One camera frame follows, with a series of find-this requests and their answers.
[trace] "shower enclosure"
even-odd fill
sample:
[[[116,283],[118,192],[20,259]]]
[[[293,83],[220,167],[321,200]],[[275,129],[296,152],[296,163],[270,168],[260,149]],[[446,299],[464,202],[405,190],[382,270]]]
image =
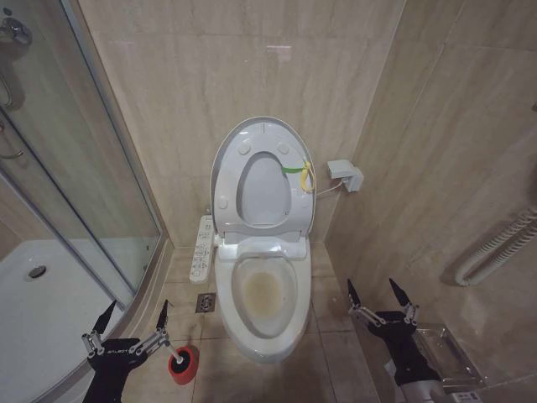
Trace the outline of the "shower enclosure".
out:
[[[0,399],[26,402],[114,299],[119,321],[163,231],[68,2],[0,4]]]

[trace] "toilet water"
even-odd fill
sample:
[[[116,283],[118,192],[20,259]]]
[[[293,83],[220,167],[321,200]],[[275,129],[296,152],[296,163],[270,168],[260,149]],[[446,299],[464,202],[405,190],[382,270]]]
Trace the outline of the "toilet water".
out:
[[[278,281],[270,273],[249,276],[242,284],[242,292],[246,309],[252,316],[270,317],[282,305]]]

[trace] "cable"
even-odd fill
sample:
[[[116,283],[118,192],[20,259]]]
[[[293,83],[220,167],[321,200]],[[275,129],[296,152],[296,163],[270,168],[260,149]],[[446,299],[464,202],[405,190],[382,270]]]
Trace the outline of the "cable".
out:
[[[339,186],[343,185],[343,179],[341,179],[339,181],[339,183],[337,185],[335,185],[334,187],[331,187],[330,189],[326,189],[325,191],[320,191],[317,193],[317,196],[320,196],[324,193],[328,193],[329,191],[333,191],[334,189],[337,189]]]

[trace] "toilet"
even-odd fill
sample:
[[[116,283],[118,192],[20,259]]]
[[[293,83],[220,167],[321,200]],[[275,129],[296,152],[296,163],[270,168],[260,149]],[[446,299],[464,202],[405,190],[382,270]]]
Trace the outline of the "toilet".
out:
[[[260,363],[287,357],[309,316],[315,173],[301,182],[306,161],[288,124],[261,117],[236,126],[212,166],[217,305],[230,338]]]

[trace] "green tag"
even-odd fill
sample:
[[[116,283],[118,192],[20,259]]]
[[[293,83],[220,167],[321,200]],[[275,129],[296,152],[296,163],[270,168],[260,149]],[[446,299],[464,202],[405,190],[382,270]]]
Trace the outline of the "green tag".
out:
[[[302,168],[285,168],[284,166],[282,166],[282,171],[285,174],[298,174],[299,172],[302,172],[303,169],[304,169],[304,167],[302,167]]]

